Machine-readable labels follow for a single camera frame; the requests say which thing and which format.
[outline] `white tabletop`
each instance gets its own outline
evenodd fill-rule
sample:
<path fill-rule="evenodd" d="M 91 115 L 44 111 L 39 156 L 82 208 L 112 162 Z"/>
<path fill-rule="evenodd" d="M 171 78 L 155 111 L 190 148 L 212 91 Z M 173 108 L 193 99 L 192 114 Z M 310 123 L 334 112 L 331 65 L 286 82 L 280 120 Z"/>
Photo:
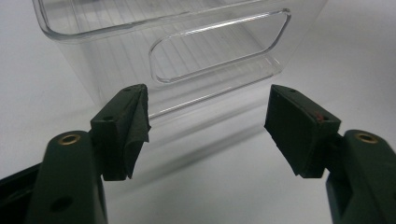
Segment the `white tabletop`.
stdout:
<path fill-rule="evenodd" d="M 134 178 L 105 183 L 109 222 L 332 223 L 328 173 L 294 176 L 262 127 L 270 84 L 334 113 L 340 133 L 365 130 L 396 148 L 394 11 L 391 0 L 330 0 L 281 75 L 154 123 Z M 0 27 L 4 178 L 41 162 L 51 137 L 88 131 L 100 108 L 39 30 L 30 1 L 0 1 Z"/>

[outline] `plastic bin rim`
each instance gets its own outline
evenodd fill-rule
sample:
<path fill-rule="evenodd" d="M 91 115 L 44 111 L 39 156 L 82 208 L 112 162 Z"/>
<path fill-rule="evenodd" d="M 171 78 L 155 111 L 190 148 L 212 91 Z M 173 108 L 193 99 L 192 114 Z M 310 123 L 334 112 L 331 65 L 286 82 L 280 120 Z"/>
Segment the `plastic bin rim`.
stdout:
<path fill-rule="evenodd" d="M 158 17 L 154 19 L 147 19 L 143 21 L 134 21 L 134 22 L 129 22 L 129 23 L 124 23 L 120 25 L 114 25 L 114 26 L 109 26 L 101 29 L 96 29 L 96 30 L 91 30 L 87 32 L 81 32 L 81 33 L 75 33 L 75 34 L 64 34 L 64 33 L 59 33 L 54 30 L 52 30 L 48 24 L 48 20 L 46 19 L 44 12 L 44 4 L 43 0 L 33 0 L 33 5 L 35 8 L 35 15 L 38 20 L 38 24 L 43 31 L 43 33 L 50 39 L 58 41 L 58 42 L 64 42 L 64 43 L 71 43 L 71 44 L 78 44 L 80 42 L 88 41 L 88 40 L 94 40 L 94 39 L 99 39 L 99 38 L 104 38 L 104 37 L 109 37 L 113 35 L 119 35 L 122 33 L 128 33 L 132 32 L 134 30 L 138 30 L 139 28 L 145 28 L 145 26 L 149 25 L 155 25 L 159 22 L 167 22 L 170 20 L 174 20 L 177 18 L 177 20 L 182 20 L 185 17 L 188 16 L 196 16 L 200 15 L 203 13 L 214 13 L 218 12 L 220 10 L 224 9 L 230 9 L 232 7 L 240 7 L 243 5 L 251 5 L 251 4 L 259 4 L 262 3 L 262 0 L 251 0 L 251 1 L 244 1 L 244 2 L 239 2 L 235 4 L 230 4 L 227 6 L 222 6 L 222 7 L 212 7 L 212 8 L 204 8 L 203 10 L 198 10 L 198 11 L 191 11 L 191 12 L 185 12 L 185 13 L 180 13 L 176 15 L 170 15 L 170 16 L 163 16 L 163 17 Z"/>

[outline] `white background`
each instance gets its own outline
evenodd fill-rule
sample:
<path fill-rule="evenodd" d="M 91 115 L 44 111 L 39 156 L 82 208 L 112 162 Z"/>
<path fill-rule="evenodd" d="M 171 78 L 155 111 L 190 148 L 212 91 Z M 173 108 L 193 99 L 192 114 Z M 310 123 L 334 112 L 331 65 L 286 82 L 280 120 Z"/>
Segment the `white background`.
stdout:
<path fill-rule="evenodd" d="M 134 179 L 106 183 L 110 223 L 332 223 L 325 180 L 294 176 L 262 127 L 270 84 L 396 148 L 396 3 L 330 0 L 283 73 L 156 122 Z M 0 1 L 0 178 L 41 162 L 99 111 L 31 1 Z"/>

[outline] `clear plastic bin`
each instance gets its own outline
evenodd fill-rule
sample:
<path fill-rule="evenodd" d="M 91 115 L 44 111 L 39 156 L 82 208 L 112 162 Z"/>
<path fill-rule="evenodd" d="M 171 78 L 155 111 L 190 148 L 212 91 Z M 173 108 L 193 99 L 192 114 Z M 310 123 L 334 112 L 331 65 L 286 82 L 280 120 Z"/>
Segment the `clear plastic bin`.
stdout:
<path fill-rule="evenodd" d="M 282 71 L 327 0 L 34 0 L 92 99 L 148 85 L 149 117 Z"/>

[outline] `brass grommet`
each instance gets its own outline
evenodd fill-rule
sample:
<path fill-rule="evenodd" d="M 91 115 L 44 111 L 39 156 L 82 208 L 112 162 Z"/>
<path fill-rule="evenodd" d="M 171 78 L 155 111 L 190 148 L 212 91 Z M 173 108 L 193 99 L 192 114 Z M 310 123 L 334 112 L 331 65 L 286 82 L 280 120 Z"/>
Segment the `brass grommet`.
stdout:
<path fill-rule="evenodd" d="M 62 145 L 62 146 L 68 146 L 68 145 L 75 144 L 76 142 L 79 141 L 80 138 L 81 138 L 81 136 L 79 136 L 78 134 L 72 133 L 72 134 L 68 134 L 68 135 L 65 135 L 62 138 L 60 138 L 58 143 L 59 143 L 59 145 Z"/>
<path fill-rule="evenodd" d="M 377 144 L 378 143 L 378 140 L 374 136 L 372 136 L 371 134 L 368 134 L 368 133 L 357 133 L 357 134 L 355 134 L 355 137 L 364 143 L 369 143 L 369 144 Z"/>

